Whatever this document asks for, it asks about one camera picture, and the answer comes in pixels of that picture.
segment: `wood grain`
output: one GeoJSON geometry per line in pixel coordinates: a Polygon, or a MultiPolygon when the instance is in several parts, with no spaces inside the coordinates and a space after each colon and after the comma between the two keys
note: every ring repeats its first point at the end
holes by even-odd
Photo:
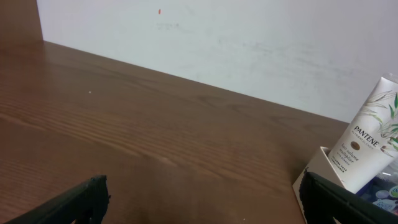
{"type": "Polygon", "coordinates": [[[303,223],[346,123],[48,42],[0,52],[0,222],[96,174],[105,223],[303,223]]]}
{"type": "Polygon", "coordinates": [[[0,0],[0,49],[43,40],[36,0],[0,0]]]}

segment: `wooden desk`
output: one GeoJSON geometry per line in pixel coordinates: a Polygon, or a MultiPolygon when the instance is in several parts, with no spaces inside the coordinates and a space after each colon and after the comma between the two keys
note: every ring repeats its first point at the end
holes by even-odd
{"type": "Polygon", "coordinates": [[[0,222],[106,174],[104,223],[304,223],[292,182],[346,126],[47,42],[6,49],[0,222]]]}

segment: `white tube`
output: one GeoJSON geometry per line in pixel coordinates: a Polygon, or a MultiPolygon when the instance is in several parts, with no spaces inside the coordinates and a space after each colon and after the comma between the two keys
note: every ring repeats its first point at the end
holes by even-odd
{"type": "Polygon", "coordinates": [[[356,193],[398,156],[398,78],[383,75],[328,155],[356,193]]]}

